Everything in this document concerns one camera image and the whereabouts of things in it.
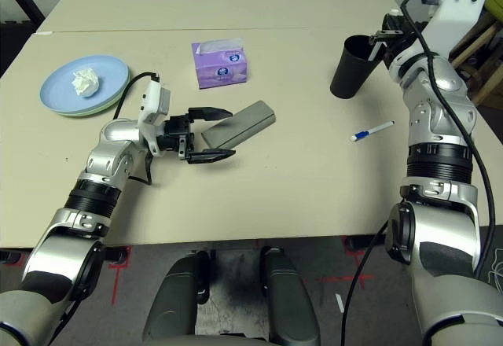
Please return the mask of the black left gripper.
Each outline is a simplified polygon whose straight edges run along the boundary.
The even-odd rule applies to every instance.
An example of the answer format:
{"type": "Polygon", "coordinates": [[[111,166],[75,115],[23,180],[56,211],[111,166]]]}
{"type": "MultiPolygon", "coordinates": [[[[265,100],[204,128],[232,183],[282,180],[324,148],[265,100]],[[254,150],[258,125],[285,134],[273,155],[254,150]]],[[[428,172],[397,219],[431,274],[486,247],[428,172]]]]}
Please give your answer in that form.
{"type": "Polygon", "coordinates": [[[160,150],[176,152],[178,157],[188,164],[210,164],[232,157],[232,149],[204,149],[194,152],[194,133],[191,124],[194,120],[216,121],[232,117],[225,109],[215,107],[188,108],[188,113],[171,116],[163,123],[160,134],[160,150]]]}

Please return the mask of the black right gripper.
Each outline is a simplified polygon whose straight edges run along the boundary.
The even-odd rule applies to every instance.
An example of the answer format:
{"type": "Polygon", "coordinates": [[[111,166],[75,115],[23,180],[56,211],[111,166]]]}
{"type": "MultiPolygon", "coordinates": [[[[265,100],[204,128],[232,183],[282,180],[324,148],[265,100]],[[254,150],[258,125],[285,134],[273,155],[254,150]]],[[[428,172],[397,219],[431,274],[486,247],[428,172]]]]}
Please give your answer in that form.
{"type": "Polygon", "coordinates": [[[372,44],[385,43],[384,61],[393,61],[415,41],[416,36],[403,15],[387,13],[383,19],[383,30],[370,35],[372,44]]]}

